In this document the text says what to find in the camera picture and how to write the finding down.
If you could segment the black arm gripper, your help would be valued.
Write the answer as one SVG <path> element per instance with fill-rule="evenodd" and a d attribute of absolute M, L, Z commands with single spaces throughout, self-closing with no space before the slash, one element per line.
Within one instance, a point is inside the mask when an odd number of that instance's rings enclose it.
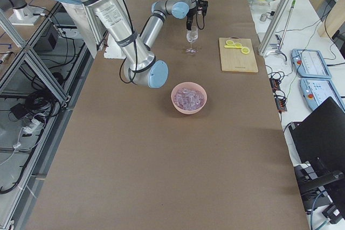
<path fill-rule="evenodd" d="M 197 7 L 194 7 L 189 10 L 187 13 L 186 28 L 188 31 L 191 31 L 191 25 L 193 23 L 194 16 L 197 14 Z"/>

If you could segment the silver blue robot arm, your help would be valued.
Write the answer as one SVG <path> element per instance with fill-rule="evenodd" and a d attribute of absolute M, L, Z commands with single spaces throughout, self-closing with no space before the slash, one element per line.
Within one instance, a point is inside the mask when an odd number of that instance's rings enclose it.
<path fill-rule="evenodd" d="M 152 14 L 138 34 L 132 24 L 125 0 L 54 0 L 83 5 L 91 10 L 125 54 L 121 72 L 126 83 L 162 87 L 168 78 L 168 66 L 150 50 L 168 15 L 177 19 L 195 14 L 197 0 L 163 0 L 152 5 Z"/>

